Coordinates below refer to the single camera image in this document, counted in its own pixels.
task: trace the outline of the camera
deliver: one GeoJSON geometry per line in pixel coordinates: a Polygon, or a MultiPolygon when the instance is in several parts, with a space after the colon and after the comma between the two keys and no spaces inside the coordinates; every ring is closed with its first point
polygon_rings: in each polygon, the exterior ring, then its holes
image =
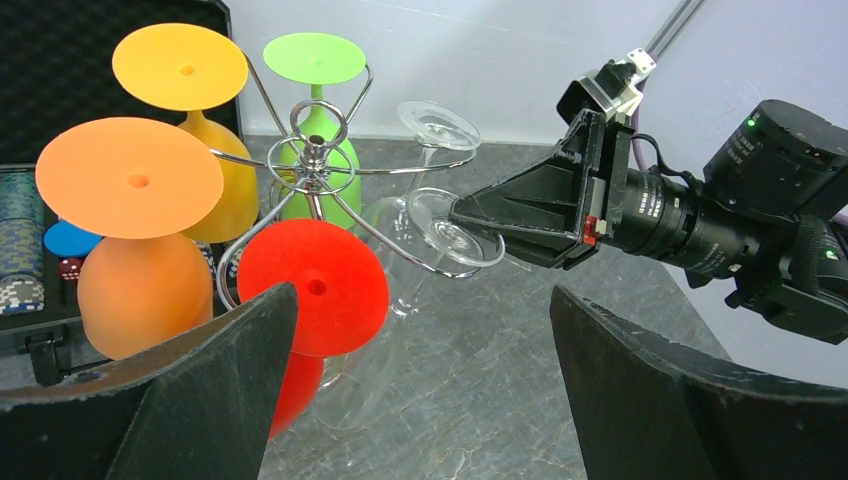
{"type": "Polygon", "coordinates": [[[732,278],[729,307],[824,342],[848,338],[848,228],[834,219],[848,204],[848,131],[765,100],[701,180],[635,131],[633,102],[620,108],[638,65],[610,62],[572,82],[557,104],[569,129],[550,155],[457,200],[452,221],[500,233],[507,253],[543,267],[571,269],[607,245],[682,268],[691,288],[732,278]],[[655,150],[646,171],[628,168],[636,141],[655,150]]]}

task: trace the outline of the black case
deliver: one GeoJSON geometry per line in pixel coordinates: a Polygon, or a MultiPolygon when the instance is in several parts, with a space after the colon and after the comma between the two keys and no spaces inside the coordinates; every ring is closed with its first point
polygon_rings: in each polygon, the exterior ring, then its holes
{"type": "MultiPolygon", "coordinates": [[[[129,95],[112,73],[112,52],[133,31],[179,22],[231,36],[230,12],[214,0],[0,0],[0,164],[33,164],[56,135],[80,123],[136,116],[178,124],[184,113],[129,95]]],[[[206,112],[241,136],[237,100],[206,112]]],[[[45,227],[56,222],[47,210],[45,227]]],[[[76,283],[59,278],[47,252],[45,309],[0,317],[0,350],[62,343],[79,316],[76,283]]]]}

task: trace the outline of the red disc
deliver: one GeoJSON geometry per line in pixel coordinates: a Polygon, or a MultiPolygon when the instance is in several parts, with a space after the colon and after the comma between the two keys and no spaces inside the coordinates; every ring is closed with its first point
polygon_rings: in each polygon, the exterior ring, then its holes
{"type": "Polygon", "coordinates": [[[289,363],[286,365],[283,388],[277,400],[277,409],[274,410],[268,440],[288,430],[297,417],[312,403],[312,399],[315,398],[321,386],[323,374],[323,358],[307,357],[292,352],[289,363]]]}
{"type": "Polygon", "coordinates": [[[389,311],[380,261],[347,230],[319,220],[275,223],[242,253],[238,293],[244,302],[278,283],[297,290],[292,351],[313,357],[350,353],[374,338],[389,311]]]}

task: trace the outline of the marble surface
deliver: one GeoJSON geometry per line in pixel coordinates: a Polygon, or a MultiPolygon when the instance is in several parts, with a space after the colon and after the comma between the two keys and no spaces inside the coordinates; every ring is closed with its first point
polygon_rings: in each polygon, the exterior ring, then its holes
{"type": "MultiPolygon", "coordinates": [[[[264,158],[271,143],[252,138],[248,146],[255,158],[264,158]]],[[[420,152],[399,141],[354,144],[363,167],[411,166],[420,152]]],[[[547,150],[484,145],[471,165],[428,175],[424,183],[468,193],[547,150]]],[[[399,194],[409,180],[367,177],[364,200],[399,194]]],[[[267,176],[262,186],[265,204],[267,176]]],[[[585,478],[548,318],[555,284],[672,340],[727,358],[665,269],[611,248],[569,272],[506,259],[467,280],[433,277],[421,291],[418,314],[410,317],[409,361],[380,403],[379,416],[365,428],[334,431],[307,411],[268,444],[260,478],[585,478]]],[[[74,345],[73,355],[75,364],[98,358],[83,342],[74,345]]],[[[31,383],[28,357],[0,356],[0,388],[31,383]]]]}

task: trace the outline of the dice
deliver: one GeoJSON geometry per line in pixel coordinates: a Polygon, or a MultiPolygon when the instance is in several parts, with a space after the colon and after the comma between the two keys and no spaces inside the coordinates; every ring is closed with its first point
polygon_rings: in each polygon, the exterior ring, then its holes
{"type": "Polygon", "coordinates": [[[79,280],[80,270],[82,270],[80,258],[64,258],[59,262],[59,277],[62,280],[79,280]]]}

